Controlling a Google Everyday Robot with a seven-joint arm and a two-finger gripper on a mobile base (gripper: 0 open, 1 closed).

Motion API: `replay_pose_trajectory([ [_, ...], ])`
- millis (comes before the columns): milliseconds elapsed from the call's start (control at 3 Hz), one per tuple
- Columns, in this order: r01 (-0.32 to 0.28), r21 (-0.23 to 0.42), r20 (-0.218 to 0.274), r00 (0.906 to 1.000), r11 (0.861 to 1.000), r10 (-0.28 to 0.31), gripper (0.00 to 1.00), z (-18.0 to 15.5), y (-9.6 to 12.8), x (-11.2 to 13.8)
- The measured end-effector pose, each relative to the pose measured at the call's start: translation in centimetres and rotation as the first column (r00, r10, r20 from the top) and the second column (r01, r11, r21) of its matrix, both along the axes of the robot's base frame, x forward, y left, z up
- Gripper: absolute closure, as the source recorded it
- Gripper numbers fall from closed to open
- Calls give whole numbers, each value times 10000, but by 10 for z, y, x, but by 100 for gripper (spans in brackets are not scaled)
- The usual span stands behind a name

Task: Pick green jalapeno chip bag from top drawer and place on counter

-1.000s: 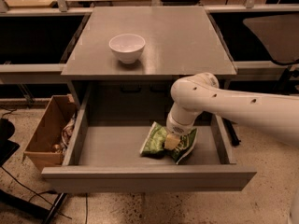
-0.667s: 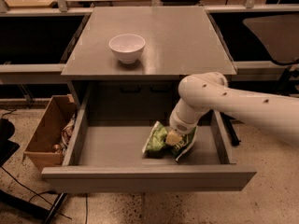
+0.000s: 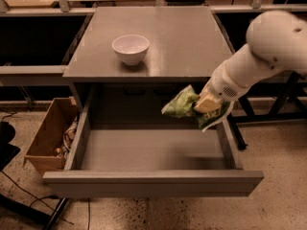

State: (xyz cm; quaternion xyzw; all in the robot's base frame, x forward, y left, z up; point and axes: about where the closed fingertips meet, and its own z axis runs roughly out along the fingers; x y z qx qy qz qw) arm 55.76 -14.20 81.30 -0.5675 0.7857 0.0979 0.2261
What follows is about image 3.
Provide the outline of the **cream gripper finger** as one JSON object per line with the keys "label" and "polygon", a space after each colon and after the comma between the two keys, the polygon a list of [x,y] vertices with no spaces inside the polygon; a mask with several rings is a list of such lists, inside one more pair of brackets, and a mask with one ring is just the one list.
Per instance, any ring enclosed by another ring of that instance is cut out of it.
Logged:
{"label": "cream gripper finger", "polygon": [[196,102],[194,108],[199,113],[205,113],[219,109],[222,105],[222,100],[211,93],[201,92],[200,98]]}

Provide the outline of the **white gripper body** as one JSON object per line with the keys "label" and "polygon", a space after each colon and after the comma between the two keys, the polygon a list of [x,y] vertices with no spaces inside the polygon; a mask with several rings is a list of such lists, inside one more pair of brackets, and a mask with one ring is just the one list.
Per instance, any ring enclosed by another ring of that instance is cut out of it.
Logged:
{"label": "white gripper body", "polygon": [[249,91],[248,87],[240,86],[229,76],[225,63],[214,70],[205,89],[216,98],[226,102],[236,101]]}

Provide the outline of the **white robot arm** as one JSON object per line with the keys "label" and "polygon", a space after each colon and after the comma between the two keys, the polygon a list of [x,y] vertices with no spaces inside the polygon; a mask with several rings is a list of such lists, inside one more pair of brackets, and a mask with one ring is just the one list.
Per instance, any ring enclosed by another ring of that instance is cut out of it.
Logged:
{"label": "white robot arm", "polygon": [[284,70],[307,74],[307,22],[287,11],[265,11],[249,24],[246,44],[214,70],[195,109],[216,110]]}

